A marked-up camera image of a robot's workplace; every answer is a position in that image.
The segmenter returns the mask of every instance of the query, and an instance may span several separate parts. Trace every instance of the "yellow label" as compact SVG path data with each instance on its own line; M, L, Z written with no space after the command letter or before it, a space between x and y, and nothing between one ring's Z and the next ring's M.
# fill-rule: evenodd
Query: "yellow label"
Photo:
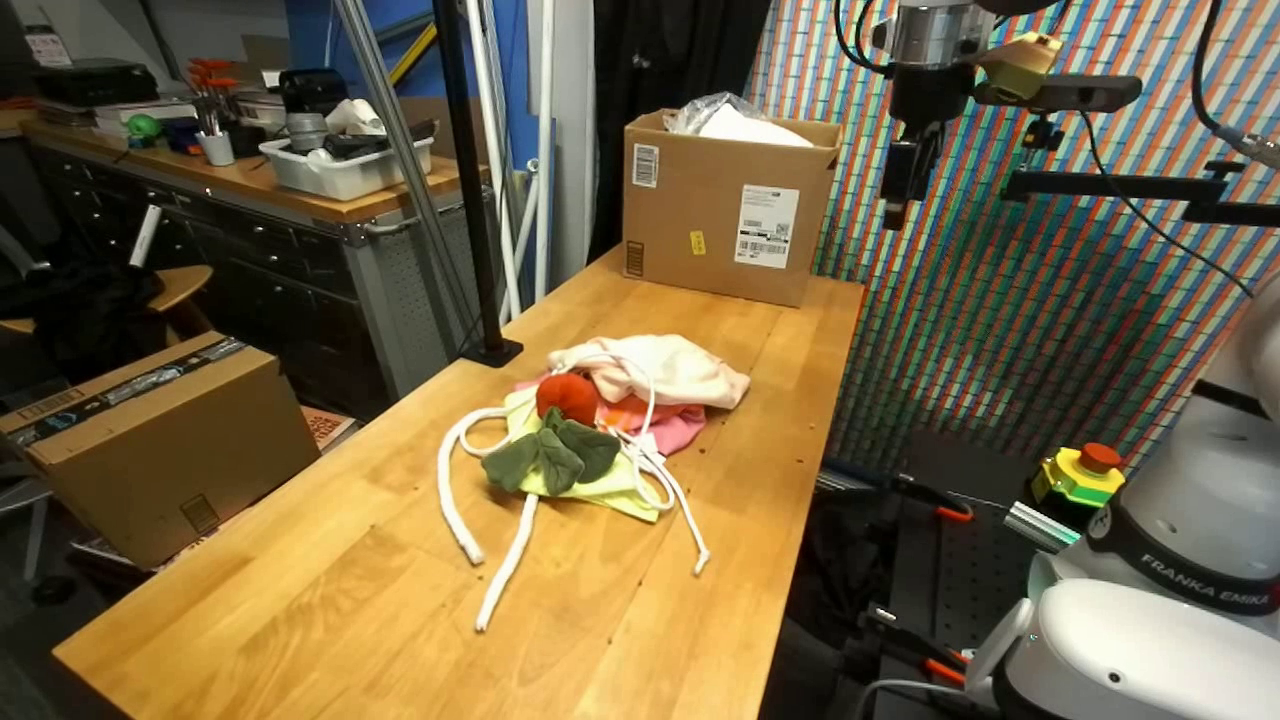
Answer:
M687 232L687 255L708 255L708 236L706 232Z

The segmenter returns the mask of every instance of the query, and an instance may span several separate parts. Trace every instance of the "black cable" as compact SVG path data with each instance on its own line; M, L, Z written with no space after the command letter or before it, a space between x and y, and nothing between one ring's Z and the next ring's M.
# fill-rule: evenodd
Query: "black cable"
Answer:
M963 697L963 687L953 687L953 685L879 675L879 680L871 680L871 685L858 697L853 720L876 716L876 705L871 705L876 691Z
M1111 185L1111 198L1115 198L1135 221L1144 221L1163 244L1198 255L1205 270L1220 272L1229 285L1236 285L1245 295L1252 295L1252 288L1247 288L1236 272L1229 272L1229 270L1216 264L1212 255L1190 250L1185 239L1167 236L1144 207L1135 207L1135 203L1121 193L1121 185L1111 179L1111 172L1109 172L1109 166L1106 166L1106 156L1101 156L1101 150L1098 150L1091 117L1081 114L1081 122L1084 122L1084 136L1088 136L1088 156L1091 156L1098 172Z
M848 56L848 66L890 77L892 74L890 66L876 66L876 61L866 56L866 21L868 21L868 14L871 14L871 0L866 0L866 10L858 15L858 48L848 48L846 0L832 0L835 43Z
M1205 56L1208 56L1208 39L1216 27L1216 14L1220 14L1220 0L1208 0L1208 15L1205 15L1200 39L1198 39L1198 61L1194 61L1194 108L1198 108L1200 125L1212 133L1220 133L1220 125L1205 108Z
M866 51L866 27L868 27L868 15L871 15L871 6L876 6L876 0L866 0L866 10L858 14L853 48L858 48L862 61L868 61L871 74L883 74L883 77L890 77L890 66L876 66L876 61Z

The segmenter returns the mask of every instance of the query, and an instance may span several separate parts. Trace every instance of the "wall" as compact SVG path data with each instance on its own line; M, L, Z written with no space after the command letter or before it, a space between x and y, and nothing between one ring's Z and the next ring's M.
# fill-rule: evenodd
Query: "wall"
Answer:
M34 51L23 43L23 27L13 14L13 6L0 6L0 97L28 97L34 85Z
M1063 15L1059 74L1133 74L1144 97L1098 117L1111 172L1200 177L1233 156L1190 108L1198 6L1091 0ZM995 35L1048 27L1054 14ZM1277 133L1280 6L1229 6L1208 66L1223 125ZM829 462L890 473L916 433L1006 450L1029 469L1088 436L1140 456L1208 363L1240 292L1159 244L1115 200L1000 200L1011 168L1091 172L1081 122L1058 156L1021 153L1029 117L973 108L953 127L931 198L904 232L879 232L890 89L858 74L832 35L832 0L775 0L751 99L774 117L835 122L848 133L816 272L871 288ZM1277 203L1280 172L1247 168L1233 200ZM1144 203L1159 228L1245 280L1277 270L1277 228L1180 224L1185 203Z
M170 85L142 0L41 0L76 61L149 66ZM194 56L243 56L239 35L287 35L283 0L152 0L155 23L184 74Z

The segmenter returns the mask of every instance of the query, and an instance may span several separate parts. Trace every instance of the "cable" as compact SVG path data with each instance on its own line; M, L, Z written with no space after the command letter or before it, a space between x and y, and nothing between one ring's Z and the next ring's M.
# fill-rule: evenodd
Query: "cable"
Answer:
M1081 114L1081 122L1084 122L1084 136L1088 136L1088 156L1091 156L1098 172L1109 179L1111 198L1115 198L1135 221L1144 221L1163 244L1198 255L1205 270L1220 272L1229 285L1236 285L1245 295L1252 295L1252 288L1247 288L1236 272L1229 272L1229 270L1216 264L1212 255L1190 250L1185 239L1167 236L1144 207L1135 207L1135 203L1121 193L1121 185L1111 179L1111 172L1109 172L1109 166L1106 166L1106 156L1101 156L1101 150L1098 150L1098 133L1091 133L1088 114Z
M1212 133L1220 133L1220 125L1205 108L1205 56L1208 56L1208 39L1216 27L1216 14L1220 14L1220 0L1208 0L1208 15L1200 23L1198 61L1194 61L1194 108L1198 108L1200 125Z
M892 680L892 675L890 675L890 680L871 680L871 685L858 697L853 720L868 720L868 716L871 716L876 691L963 697L963 691L953 687L953 685L926 685L926 680Z
M445 524L452 531L452 540L461 546L461 554L467 557L467 566L484 566L484 549L476 540L476 531L467 529L466 511L457 507L452 500L452 481L450 481L450 456L457 443L466 443L467 427L489 421L489 416L506 416L506 410L476 410L467 413L466 421L457 421L440 450L435 450L435 497L440 497L440 511L445 511Z
M862 15L858 15L858 39L853 39L858 48L848 48L848 35L846 35L846 0L832 0L835 43L840 43L840 51L848 56L848 66L890 77L890 74L892 74L890 66L876 66L876 61L866 56L866 23L868 23L868 14L871 14L871 0L866 0L866 10L862 10Z
M518 524L518 540L506 557L506 566L493 571L489 589L484 589L484 599L479 599L479 612L476 612L476 633L489 633L493 626L493 612L495 603L506 599L523 554L527 554L527 540L532 540L532 520L536 520L536 497L527 491L523 497L523 507L520 507L520 524Z
M640 425L636 436L622 436L622 441L626 441L626 451L634 456L634 464L636 464L640 473L656 476L656 485L663 485L668 500L681 506L686 529L687 529L691 549L695 549L691 577L700 577L700 571L714 566L714 549L708 549L706 529L700 529L695 517L691 517L691 506L687 506L681 481L668 473L668 462L663 462L663 451L656 450L656 441L652 441L652 433L647 433L652 413L656 413L656 389L652 389L652 385L646 385L646 389L647 389L646 425Z

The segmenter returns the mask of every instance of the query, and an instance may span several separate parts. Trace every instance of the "concrete floor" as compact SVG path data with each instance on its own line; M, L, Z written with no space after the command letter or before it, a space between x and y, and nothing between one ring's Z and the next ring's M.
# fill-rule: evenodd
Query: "concrete floor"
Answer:
M0 720L103 720L119 716L87 685L51 662L51 649L87 626L110 599L67 568L79 531L61 507L48 511L41 582L72 582L72 595L41 603L20 566L34 511L0 517Z

